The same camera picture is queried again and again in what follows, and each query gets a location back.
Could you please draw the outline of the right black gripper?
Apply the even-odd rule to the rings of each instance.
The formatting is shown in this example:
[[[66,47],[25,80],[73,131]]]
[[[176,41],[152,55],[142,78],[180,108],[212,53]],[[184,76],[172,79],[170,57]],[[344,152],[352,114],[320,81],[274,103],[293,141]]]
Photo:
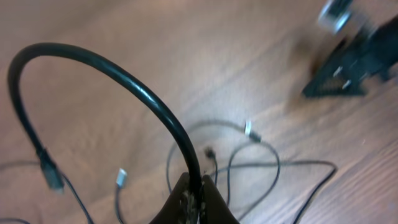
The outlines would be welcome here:
[[[397,15],[376,30],[360,28],[354,44],[332,52],[303,89],[305,97],[364,96],[366,77],[378,74],[389,81],[389,70],[397,63]]]

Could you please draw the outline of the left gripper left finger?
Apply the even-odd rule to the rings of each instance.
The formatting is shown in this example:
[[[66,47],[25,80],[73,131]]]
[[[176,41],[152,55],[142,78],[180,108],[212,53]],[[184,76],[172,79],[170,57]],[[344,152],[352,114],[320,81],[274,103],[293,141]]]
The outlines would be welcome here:
[[[177,181],[160,212],[150,224],[181,224],[189,221],[190,176],[184,172]]]

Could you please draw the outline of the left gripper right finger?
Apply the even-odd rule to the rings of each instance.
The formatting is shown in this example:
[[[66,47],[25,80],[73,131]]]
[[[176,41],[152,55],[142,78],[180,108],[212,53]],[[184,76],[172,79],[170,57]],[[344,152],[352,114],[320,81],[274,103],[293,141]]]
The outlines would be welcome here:
[[[209,175],[202,177],[200,223],[239,224]]]

